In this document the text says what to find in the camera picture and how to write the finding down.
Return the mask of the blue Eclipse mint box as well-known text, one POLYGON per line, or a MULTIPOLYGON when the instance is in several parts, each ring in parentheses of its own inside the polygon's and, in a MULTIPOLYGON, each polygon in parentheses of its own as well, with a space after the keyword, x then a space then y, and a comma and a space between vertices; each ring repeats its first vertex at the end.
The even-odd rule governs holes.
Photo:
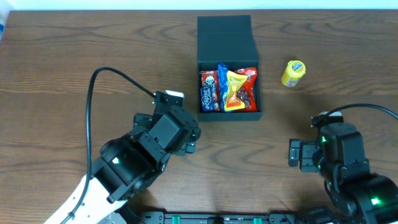
POLYGON ((217 102, 217 94, 214 89, 205 85, 200 89, 201 94, 201 109, 203 112, 214 112, 219 111, 220 107, 217 102))

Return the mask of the yellow orange snack packet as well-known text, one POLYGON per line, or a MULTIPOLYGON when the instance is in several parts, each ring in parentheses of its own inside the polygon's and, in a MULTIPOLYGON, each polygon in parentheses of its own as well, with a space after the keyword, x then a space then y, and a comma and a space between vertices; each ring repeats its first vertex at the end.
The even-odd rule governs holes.
POLYGON ((228 81, 228 91, 224 110, 234 111, 245 108, 244 102, 238 97, 238 90, 243 86, 248 77, 232 71, 228 71, 226 77, 228 81))

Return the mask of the red Kracie candy bag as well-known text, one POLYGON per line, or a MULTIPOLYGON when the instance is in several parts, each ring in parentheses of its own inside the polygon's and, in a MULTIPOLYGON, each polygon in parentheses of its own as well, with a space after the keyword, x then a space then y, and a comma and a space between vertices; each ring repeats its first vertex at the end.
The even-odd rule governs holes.
POLYGON ((238 90, 238 97, 244 102, 245 108, 242 112, 257 112, 257 105, 254 96, 254 84, 257 78, 256 67, 242 68, 234 71, 237 74, 247 76, 247 80, 238 90))

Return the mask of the red Hello Panda box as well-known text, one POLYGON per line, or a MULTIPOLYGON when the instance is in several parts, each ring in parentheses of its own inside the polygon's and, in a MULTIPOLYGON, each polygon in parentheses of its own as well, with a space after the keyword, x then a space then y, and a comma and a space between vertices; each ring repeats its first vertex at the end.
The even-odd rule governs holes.
POLYGON ((204 70, 200 72, 201 86, 211 86, 212 89, 218 89, 218 71, 204 70))

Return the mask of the yellow candy bottle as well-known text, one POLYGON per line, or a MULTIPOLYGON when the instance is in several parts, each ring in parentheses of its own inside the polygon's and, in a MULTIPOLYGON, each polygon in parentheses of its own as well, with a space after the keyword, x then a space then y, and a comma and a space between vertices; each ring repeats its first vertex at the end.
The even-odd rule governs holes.
POLYGON ((282 76, 281 82, 284 86, 293 87, 306 73, 306 66, 299 60, 291 60, 288 62, 282 76))

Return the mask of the blue Oreo cookie pack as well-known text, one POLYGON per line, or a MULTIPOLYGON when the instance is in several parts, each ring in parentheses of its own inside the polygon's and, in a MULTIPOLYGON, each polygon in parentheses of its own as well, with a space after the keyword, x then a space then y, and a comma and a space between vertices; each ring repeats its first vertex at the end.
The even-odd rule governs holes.
POLYGON ((226 112, 226 97, 228 93, 228 77, 227 73, 229 71, 229 67, 223 63, 218 64, 218 88, 219 88, 219 95, 220 95, 220 106, 221 111, 226 112))

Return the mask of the dark green box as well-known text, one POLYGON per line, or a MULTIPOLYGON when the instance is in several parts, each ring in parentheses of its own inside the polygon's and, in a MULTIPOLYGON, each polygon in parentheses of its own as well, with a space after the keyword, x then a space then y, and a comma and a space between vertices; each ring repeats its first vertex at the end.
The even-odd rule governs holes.
MULTIPOLYGON (((232 70, 259 66, 259 54, 252 34, 251 16, 197 17, 197 71, 216 70, 223 63, 232 70)), ((199 121, 259 121, 262 112, 261 78, 254 82, 256 112, 203 112, 198 93, 199 121)))

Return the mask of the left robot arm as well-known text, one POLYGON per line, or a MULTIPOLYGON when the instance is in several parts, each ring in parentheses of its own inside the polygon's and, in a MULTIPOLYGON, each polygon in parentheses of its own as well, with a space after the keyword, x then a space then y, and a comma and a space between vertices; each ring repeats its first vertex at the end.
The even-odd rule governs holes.
POLYGON ((200 133, 192 114, 179 106, 160 116, 136 114, 133 129, 101 148, 91 174, 47 223, 103 221, 145 191, 165 171, 171 155, 193 153, 200 133))

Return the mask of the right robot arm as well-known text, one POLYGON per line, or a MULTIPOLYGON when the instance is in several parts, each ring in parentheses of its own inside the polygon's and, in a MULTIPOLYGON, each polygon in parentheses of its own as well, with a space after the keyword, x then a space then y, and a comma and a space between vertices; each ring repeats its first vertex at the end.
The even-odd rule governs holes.
POLYGON ((370 171, 354 125, 330 123, 318 129, 315 140, 290 140, 288 165, 319 173, 346 222, 397 223, 397 185, 370 171))

